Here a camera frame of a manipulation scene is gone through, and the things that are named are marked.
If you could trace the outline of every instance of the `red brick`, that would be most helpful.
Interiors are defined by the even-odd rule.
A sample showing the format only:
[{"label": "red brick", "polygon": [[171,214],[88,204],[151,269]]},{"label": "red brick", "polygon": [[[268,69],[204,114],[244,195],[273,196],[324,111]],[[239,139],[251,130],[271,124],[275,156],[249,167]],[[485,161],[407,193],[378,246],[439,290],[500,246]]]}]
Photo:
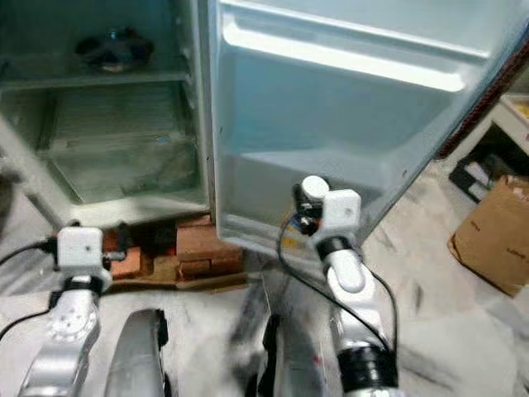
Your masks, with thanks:
[{"label": "red brick", "polygon": [[179,262],[179,271],[182,275],[208,275],[212,267],[211,261],[185,261]]},{"label": "red brick", "polygon": [[228,275],[244,271],[242,256],[228,256],[226,258],[213,258],[212,271],[214,275]]},{"label": "red brick", "polygon": [[130,279],[141,275],[141,250],[138,246],[129,248],[123,262],[112,262],[110,273],[114,280]]},{"label": "red brick", "polygon": [[202,261],[241,254],[238,246],[219,240],[213,226],[181,227],[176,238],[176,256],[179,261]]},{"label": "red brick", "polygon": [[110,229],[103,232],[102,235],[102,249],[105,252],[117,250],[117,239],[119,233],[116,229]]}]

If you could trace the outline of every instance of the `refrigerator compartment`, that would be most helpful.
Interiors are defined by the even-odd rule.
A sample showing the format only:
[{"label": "refrigerator compartment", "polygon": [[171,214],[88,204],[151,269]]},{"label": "refrigerator compartment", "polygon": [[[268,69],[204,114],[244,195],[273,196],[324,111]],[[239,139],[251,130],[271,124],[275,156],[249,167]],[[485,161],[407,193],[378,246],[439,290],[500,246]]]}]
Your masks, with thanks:
[{"label": "refrigerator compartment", "polygon": [[198,185],[197,147],[159,141],[47,151],[42,158],[80,203],[147,193],[175,193]]},{"label": "refrigerator compartment", "polygon": [[[0,70],[3,89],[73,87],[188,79],[181,61],[170,0],[28,2],[0,4]],[[75,53],[89,37],[127,27],[154,45],[148,63],[111,73],[94,70]]]},{"label": "refrigerator compartment", "polygon": [[177,84],[129,84],[49,94],[39,157],[80,203],[198,182],[196,137]]}]

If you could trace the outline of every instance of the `marble floor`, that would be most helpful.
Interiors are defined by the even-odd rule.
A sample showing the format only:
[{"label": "marble floor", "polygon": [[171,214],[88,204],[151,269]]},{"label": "marble floor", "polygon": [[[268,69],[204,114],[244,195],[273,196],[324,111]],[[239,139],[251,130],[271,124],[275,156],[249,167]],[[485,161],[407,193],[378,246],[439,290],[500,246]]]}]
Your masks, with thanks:
[{"label": "marble floor", "polygon": [[[367,265],[398,298],[399,374],[411,396],[529,396],[529,289],[511,299],[461,266],[446,242],[474,204],[430,164],[374,230],[363,248]],[[0,241],[0,256],[50,226],[19,192]],[[313,382],[295,395],[339,395],[336,359],[326,326],[328,307],[297,282],[265,266],[247,289],[222,294],[149,291],[102,298],[102,332],[90,359],[83,396],[102,395],[122,324],[133,309],[161,307],[169,320],[164,366],[181,396],[244,395],[259,364],[269,306],[291,315],[298,333],[289,354],[316,356]],[[0,269],[0,327],[43,307],[56,277],[50,258],[27,253]],[[280,286],[266,294],[263,284]],[[379,296],[384,322],[389,310]],[[0,395],[14,395],[41,345],[43,322],[32,320],[0,344]]]}]

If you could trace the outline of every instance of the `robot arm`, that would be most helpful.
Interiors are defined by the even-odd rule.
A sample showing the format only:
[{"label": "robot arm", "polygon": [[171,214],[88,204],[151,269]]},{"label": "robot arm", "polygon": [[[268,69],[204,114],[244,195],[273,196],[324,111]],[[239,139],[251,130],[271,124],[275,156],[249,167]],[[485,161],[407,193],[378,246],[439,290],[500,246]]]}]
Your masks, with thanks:
[{"label": "robot arm", "polygon": [[62,229],[57,254],[64,289],[48,316],[46,341],[22,383],[21,397],[78,394],[88,371],[88,353],[99,334],[99,296],[112,283],[103,268],[99,229]]},{"label": "robot arm", "polygon": [[[374,302],[374,277],[353,248],[360,225],[361,198],[350,189],[331,191],[327,182],[309,176],[294,187],[296,209],[309,243],[325,265],[335,299],[373,326],[387,341]],[[403,396],[398,390],[394,352],[343,309],[333,313],[332,331],[348,396]]]}]

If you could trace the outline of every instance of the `brick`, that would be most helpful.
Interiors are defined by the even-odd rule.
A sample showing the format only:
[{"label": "brick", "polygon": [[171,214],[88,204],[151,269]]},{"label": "brick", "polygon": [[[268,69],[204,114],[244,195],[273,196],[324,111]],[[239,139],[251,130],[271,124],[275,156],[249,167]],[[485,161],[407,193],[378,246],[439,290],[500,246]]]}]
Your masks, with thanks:
[{"label": "brick", "polygon": [[181,275],[208,275],[211,270],[212,263],[209,260],[205,261],[184,261],[179,262],[179,272]]},{"label": "brick", "polygon": [[176,227],[199,227],[199,226],[211,226],[212,217],[211,215],[203,215],[200,218],[185,219],[183,221],[177,221]]},{"label": "brick", "polygon": [[214,275],[230,275],[244,271],[242,255],[227,258],[213,258],[211,273]]},{"label": "brick", "polygon": [[103,232],[102,249],[105,252],[117,250],[118,233],[116,229],[110,229]]},{"label": "brick", "polygon": [[233,257],[241,249],[222,242],[215,227],[181,227],[177,231],[176,256],[179,261],[202,261],[215,257]]},{"label": "brick", "polygon": [[179,263],[176,256],[157,256],[152,274],[142,277],[142,280],[174,283],[177,280]]},{"label": "brick", "polygon": [[141,275],[141,250],[138,246],[129,248],[123,262],[114,261],[110,265],[114,280],[130,279]]}]

